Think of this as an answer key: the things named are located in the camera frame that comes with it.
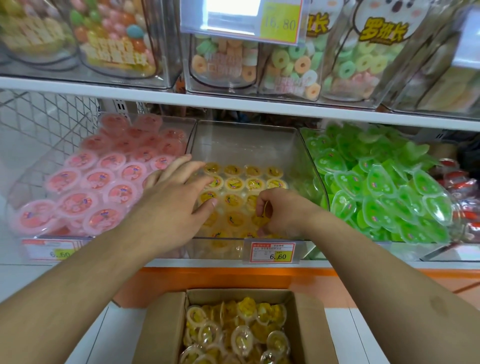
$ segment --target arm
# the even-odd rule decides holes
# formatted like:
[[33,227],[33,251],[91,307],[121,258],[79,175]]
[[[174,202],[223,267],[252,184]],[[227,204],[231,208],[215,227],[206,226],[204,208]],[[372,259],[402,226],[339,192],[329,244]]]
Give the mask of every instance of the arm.
[[332,264],[391,364],[480,362],[480,313],[333,214],[294,192],[260,193],[260,234],[312,240]]
[[0,304],[0,361],[63,364],[109,300],[145,263],[184,245],[212,213],[196,211],[201,177],[184,184],[201,162],[175,160],[148,178],[142,199],[122,223]]

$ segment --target forearm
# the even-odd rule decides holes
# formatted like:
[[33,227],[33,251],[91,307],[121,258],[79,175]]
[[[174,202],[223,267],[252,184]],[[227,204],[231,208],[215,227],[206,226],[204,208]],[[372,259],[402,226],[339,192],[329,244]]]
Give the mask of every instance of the forearm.
[[128,238],[117,231],[102,234],[0,304],[2,362],[63,364],[111,297],[143,265]]
[[336,270],[392,364],[478,363],[480,314],[333,215],[310,238]]

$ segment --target cardboard box flap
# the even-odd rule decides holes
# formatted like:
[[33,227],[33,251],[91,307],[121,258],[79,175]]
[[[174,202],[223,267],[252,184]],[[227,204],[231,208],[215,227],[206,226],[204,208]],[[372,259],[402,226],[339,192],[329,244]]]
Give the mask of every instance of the cardboard box flap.
[[190,304],[218,304],[222,301],[241,301],[245,297],[253,298],[257,303],[269,302],[272,304],[284,303],[292,298],[289,290],[259,290],[259,289],[198,289],[188,290],[187,297]]
[[147,308],[132,364],[177,362],[184,328],[185,292],[166,293]]
[[338,364],[322,302],[294,293],[305,364]]

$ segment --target white tile floor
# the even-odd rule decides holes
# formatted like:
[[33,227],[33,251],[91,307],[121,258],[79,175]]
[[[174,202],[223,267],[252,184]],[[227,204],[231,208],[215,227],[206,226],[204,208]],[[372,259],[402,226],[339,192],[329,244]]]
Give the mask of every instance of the white tile floor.
[[[47,266],[0,265],[0,301],[47,271]],[[357,309],[326,309],[339,364],[388,364]],[[79,342],[67,364],[130,364],[145,310],[109,304]]]

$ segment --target person's right hand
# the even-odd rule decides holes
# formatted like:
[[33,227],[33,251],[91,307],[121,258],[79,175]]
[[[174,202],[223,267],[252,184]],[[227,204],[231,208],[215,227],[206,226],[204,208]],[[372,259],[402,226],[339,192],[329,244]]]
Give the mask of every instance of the person's right hand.
[[328,214],[298,193],[280,187],[258,195],[256,214],[262,216],[263,213],[270,221],[258,230],[258,236],[278,234],[290,239],[308,239],[312,224],[320,222],[323,214]]

